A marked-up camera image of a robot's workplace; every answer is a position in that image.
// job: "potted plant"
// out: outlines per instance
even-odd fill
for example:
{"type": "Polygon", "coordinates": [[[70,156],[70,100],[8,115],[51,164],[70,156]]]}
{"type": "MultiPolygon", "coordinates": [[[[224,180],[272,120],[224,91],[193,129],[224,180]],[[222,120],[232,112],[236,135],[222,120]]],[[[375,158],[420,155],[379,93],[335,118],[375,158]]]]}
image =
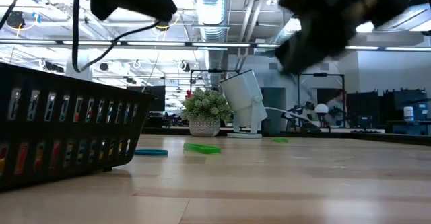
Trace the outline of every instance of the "potted plant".
{"type": "Polygon", "coordinates": [[[196,137],[214,137],[220,131],[220,120],[230,120],[226,99],[213,90],[197,88],[183,105],[183,118],[189,121],[190,133],[196,137]]]}

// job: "black plastic basket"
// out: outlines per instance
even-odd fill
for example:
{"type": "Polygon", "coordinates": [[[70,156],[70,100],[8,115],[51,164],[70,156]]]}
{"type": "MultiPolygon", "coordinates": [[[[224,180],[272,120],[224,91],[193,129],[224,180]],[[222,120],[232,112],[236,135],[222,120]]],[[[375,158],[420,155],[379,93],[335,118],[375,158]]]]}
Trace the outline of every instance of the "black plastic basket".
{"type": "Polygon", "coordinates": [[[153,95],[0,63],[0,188],[132,160],[153,95]]]}

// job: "white woven pot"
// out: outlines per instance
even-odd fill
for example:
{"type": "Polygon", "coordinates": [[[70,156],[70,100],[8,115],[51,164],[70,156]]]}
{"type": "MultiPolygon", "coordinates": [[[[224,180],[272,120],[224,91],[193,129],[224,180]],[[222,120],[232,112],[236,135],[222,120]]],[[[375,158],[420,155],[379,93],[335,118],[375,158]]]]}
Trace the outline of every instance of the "white woven pot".
{"type": "Polygon", "coordinates": [[[220,121],[190,120],[189,128],[195,137],[214,137],[220,132],[220,121]]]}

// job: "wooden tabletop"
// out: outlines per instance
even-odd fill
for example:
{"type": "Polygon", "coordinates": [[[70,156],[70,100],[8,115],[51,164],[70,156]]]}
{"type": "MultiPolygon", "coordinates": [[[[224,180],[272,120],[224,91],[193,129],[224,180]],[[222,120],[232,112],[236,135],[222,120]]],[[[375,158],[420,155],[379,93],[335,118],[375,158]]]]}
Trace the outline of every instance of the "wooden tabletop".
{"type": "Polygon", "coordinates": [[[112,172],[0,194],[3,224],[431,223],[431,148],[353,139],[142,135],[112,172]],[[222,154],[183,151],[212,144],[222,154]]]}

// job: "green leaves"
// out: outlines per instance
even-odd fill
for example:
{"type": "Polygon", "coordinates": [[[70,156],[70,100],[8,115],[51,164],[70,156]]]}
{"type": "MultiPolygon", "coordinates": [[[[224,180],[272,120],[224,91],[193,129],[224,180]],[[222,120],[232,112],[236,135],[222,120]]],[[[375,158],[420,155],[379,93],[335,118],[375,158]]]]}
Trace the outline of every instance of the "green leaves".
{"type": "Polygon", "coordinates": [[[231,120],[229,105],[224,96],[213,90],[197,88],[193,96],[183,102],[183,118],[187,120],[231,120]]]}

